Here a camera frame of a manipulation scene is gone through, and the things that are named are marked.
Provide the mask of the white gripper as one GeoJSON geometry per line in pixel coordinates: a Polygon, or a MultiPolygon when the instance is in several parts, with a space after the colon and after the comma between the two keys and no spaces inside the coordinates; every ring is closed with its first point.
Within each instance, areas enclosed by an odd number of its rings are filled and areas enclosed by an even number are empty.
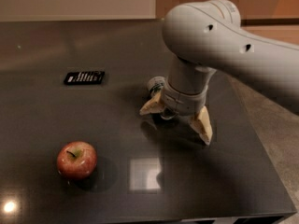
{"type": "Polygon", "coordinates": [[[162,91],[155,93],[139,110],[141,116],[162,113],[165,108],[181,116],[192,116],[189,119],[191,128],[200,139],[209,146],[213,131],[209,113],[205,106],[208,85],[196,94],[177,91],[166,81],[162,91]]]}

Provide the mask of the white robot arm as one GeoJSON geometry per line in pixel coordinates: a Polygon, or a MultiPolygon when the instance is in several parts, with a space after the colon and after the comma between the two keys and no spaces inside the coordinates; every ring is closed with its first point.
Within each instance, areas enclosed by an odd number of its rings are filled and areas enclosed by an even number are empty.
{"type": "Polygon", "coordinates": [[[228,0],[186,3],[164,17],[165,45],[175,55],[161,87],[149,81],[141,115],[187,116],[207,145],[212,128],[206,109],[208,83],[220,70],[296,114],[299,110],[299,48],[251,34],[228,0]]]}

